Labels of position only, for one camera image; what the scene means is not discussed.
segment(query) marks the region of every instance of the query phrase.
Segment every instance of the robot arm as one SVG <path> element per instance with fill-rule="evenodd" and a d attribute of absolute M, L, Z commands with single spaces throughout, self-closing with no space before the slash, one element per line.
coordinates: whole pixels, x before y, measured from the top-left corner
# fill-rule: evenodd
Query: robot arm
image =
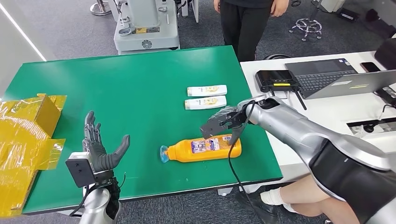
<path fill-rule="evenodd" d="M 72 153 L 66 165 L 76 185 L 87 189 L 80 224 L 115 224 L 121 209 L 121 189 L 113 169 L 128 150 L 130 136 L 125 135 L 115 152 L 107 154 L 102 145 L 100 123 L 95 126 L 94 121 L 91 111 L 85 118 L 83 152 Z"/>
<path fill-rule="evenodd" d="M 240 102 L 235 110 L 213 116 L 201 127 L 205 138 L 249 122 L 290 146 L 308 167 L 317 185 L 347 201 L 360 223 L 385 224 L 396 218 L 396 174 L 384 152 L 364 140 L 322 127 L 278 98 Z"/>

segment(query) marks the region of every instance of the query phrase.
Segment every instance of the person's hand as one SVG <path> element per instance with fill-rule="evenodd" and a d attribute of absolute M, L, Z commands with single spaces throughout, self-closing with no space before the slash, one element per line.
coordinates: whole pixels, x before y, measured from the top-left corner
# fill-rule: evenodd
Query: person's hand
<path fill-rule="evenodd" d="M 283 15 L 286 12 L 288 5 L 289 5 L 289 0 L 274 0 L 271 7 L 271 16 L 279 17 Z"/>
<path fill-rule="evenodd" d="M 214 10 L 220 13 L 220 0 L 213 0 L 213 6 L 214 6 Z"/>

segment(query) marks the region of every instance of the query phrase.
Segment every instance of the smartphone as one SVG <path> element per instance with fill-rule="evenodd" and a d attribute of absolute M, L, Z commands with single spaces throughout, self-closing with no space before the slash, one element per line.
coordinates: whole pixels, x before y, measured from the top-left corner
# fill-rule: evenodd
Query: smartphone
<path fill-rule="evenodd" d="M 373 62 L 363 62 L 360 65 L 366 72 L 381 71 Z"/>

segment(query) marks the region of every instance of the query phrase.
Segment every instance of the green tabletop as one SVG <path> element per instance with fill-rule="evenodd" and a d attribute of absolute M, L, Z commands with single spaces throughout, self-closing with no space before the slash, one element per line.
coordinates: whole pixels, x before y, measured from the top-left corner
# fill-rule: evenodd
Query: green tabletop
<path fill-rule="evenodd" d="M 131 145 L 114 170 L 126 180 L 121 199 L 167 195 L 236 183 L 227 160 L 162 163 L 161 145 L 200 138 L 199 127 L 219 109 L 187 111 L 187 87 L 226 84 L 228 105 L 250 98 L 232 47 L 186 49 L 127 56 L 23 64 L 4 100 L 37 93 L 67 95 L 53 135 L 66 139 L 57 168 L 39 172 L 23 213 L 77 205 L 77 188 L 65 161 L 81 151 L 84 118 L 94 110 L 102 123 L 103 144 L 112 152 L 125 134 Z M 280 179 L 282 173 L 260 127 L 249 125 L 241 136 L 242 154 L 232 159 L 243 182 Z"/>

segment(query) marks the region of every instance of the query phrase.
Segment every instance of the white bottle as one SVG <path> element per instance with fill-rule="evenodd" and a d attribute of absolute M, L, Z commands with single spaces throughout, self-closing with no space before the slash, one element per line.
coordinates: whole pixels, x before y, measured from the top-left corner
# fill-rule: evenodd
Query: white bottle
<path fill-rule="evenodd" d="M 187 99 L 184 105 L 186 110 L 212 109 L 227 105 L 227 100 L 225 96 Z"/>
<path fill-rule="evenodd" d="M 189 97 L 212 97 L 227 94 L 226 85 L 188 87 L 187 95 Z"/>

